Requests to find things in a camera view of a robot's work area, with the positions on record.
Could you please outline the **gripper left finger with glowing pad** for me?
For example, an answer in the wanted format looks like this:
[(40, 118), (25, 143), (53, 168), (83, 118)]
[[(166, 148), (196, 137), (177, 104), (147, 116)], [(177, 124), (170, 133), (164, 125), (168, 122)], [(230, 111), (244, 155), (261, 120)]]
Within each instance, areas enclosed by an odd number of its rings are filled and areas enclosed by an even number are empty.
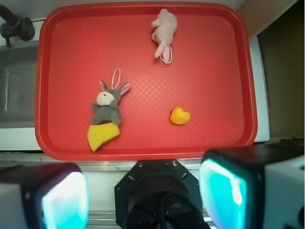
[(0, 170), (2, 229), (84, 229), (89, 208), (88, 181), (75, 163)]

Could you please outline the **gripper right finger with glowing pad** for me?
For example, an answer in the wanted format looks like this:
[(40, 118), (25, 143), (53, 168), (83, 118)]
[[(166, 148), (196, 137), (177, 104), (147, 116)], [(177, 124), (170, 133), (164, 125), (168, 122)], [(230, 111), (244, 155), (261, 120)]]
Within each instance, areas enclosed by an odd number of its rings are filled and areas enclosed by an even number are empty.
[(302, 229), (304, 168), (303, 147), (210, 149), (199, 170), (203, 206), (218, 229)]

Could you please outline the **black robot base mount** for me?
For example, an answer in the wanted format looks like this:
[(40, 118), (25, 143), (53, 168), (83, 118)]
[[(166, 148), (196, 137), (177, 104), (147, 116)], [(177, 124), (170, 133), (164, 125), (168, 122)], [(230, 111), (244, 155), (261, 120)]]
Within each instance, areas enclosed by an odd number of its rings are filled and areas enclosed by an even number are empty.
[(122, 229), (208, 229), (199, 181), (176, 160), (138, 161), (114, 188)]

